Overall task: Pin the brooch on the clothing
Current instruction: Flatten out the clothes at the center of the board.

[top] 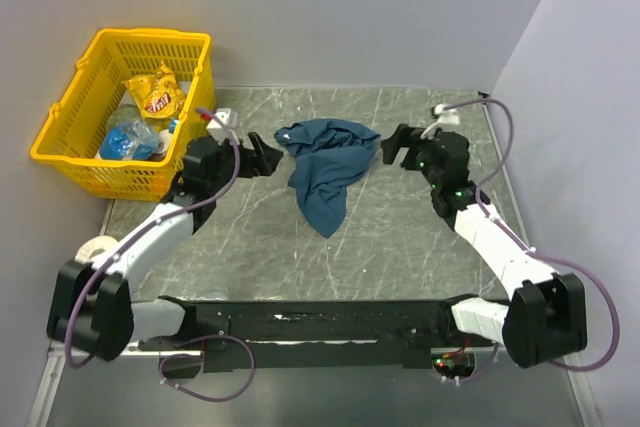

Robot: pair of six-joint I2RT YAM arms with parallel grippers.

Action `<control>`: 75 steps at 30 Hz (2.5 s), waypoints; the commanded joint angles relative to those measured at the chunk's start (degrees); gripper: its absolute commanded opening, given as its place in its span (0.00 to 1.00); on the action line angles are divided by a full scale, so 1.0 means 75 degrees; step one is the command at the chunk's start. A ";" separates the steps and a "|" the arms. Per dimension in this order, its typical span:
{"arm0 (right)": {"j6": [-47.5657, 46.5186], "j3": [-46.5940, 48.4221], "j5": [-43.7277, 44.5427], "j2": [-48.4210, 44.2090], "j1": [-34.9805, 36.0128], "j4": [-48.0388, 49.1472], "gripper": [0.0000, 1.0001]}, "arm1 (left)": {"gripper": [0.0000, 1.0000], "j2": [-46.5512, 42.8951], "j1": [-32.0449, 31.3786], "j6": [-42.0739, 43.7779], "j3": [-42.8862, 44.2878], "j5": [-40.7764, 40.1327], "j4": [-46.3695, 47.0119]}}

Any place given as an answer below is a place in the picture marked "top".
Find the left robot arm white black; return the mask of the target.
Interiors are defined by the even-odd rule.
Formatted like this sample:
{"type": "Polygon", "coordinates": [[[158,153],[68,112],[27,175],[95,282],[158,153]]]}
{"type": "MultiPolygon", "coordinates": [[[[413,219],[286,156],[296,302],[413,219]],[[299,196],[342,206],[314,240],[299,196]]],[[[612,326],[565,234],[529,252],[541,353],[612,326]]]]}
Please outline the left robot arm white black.
{"type": "Polygon", "coordinates": [[[198,336],[196,308],[170,297],[135,302],[132,297],[150,270],[209,219],[217,200],[239,178],[272,175],[283,157],[251,132],[245,148],[232,139],[192,140],[183,167],[150,216],[121,241],[88,262],[68,261],[56,278],[46,332],[63,343],[67,361],[112,361],[131,342],[164,338],[174,348],[198,336]]]}

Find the blue t-shirt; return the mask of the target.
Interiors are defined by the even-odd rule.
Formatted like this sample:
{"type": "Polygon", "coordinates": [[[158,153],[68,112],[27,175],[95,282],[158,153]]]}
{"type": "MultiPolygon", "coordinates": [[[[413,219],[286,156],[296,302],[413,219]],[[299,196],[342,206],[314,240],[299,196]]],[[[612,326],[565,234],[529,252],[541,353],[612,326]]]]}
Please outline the blue t-shirt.
{"type": "Polygon", "coordinates": [[[368,172],[380,134],[357,122],[319,118],[274,133],[295,160],[288,180],[308,224],[331,237],[346,217],[347,188],[368,172]]]}

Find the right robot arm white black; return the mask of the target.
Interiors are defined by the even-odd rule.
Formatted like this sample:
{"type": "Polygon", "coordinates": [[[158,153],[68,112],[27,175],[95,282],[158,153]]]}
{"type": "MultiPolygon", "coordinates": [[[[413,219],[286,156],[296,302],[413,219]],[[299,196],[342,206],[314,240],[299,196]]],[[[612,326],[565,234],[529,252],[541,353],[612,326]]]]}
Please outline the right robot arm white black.
{"type": "Polygon", "coordinates": [[[400,149],[407,151],[402,168],[424,176],[433,210],[481,256],[509,298],[507,304],[471,294],[443,301],[437,333],[444,343],[456,346],[476,335],[504,346],[523,368],[586,347],[583,283],[574,274],[559,274],[520,246],[489,197],[470,179],[464,136],[439,131],[425,138],[421,129],[401,124],[381,147],[387,165],[400,149]]]}

